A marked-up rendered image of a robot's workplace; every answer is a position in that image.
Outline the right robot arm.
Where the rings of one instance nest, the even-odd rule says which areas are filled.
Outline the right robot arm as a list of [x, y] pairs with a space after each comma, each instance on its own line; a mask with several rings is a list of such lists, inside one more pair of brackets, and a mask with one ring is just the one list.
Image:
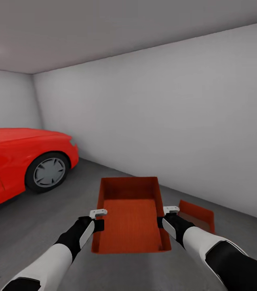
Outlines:
[[257, 291], [257, 260], [230, 240], [178, 216], [179, 207], [163, 211], [165, 217], [157, 217], [158, 228], [182, 245], [218, 291]]

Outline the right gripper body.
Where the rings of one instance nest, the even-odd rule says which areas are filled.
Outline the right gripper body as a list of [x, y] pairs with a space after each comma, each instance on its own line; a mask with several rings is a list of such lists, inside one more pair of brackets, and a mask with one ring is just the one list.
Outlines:
[[158, 228], [163, 228], [162, 219], [163, 217], [157, 217]]

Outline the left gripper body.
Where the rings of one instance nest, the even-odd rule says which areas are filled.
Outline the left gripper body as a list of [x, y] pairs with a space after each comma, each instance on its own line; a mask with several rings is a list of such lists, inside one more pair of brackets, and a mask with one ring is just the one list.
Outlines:
[[94, 228], [94, 232], [99, 232], [99, 231], [104, 231], [104, 219], [99, 219], [99, 220], [93, 220], [95, 223], [95, 228]]

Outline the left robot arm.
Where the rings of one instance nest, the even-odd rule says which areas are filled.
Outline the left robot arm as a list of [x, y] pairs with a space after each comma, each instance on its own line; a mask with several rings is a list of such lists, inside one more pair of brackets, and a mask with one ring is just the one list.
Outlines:
[[99, 209], [91, 211], [90, 216], [79, 217], [53, 246], [19, 272], [1, 291], [58, 291], [91, 234], [104, 231], [104, 219], [96, 220], [96, 217], [105, 215], [107, 210]]

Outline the storage box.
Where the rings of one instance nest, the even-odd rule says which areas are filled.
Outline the storage box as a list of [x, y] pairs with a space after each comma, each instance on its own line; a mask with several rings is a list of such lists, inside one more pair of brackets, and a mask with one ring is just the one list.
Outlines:
[[161, 253], [172, 250], [169, 234], [158, 228], [165, 217], [157, 177], [101, 178], [97, 210], [107, 210], [104, 231], [93, 233], [92, 253]]
[[179, 211], [180, 213], [183, 213], [186, 216], [192, 217], [192, 220], [191, 220], [192, 222], [198, 219], [204, 222], [205, 224], [209, 224], [209, 230], [207, 230], [207, 232], [209, 232], [210, 234], [216, 235], [213, 211], [196, 206], [194, 204], [188, 203], [183, 200], [180, 200], [179, 208], [180, 208], [180, 211]]

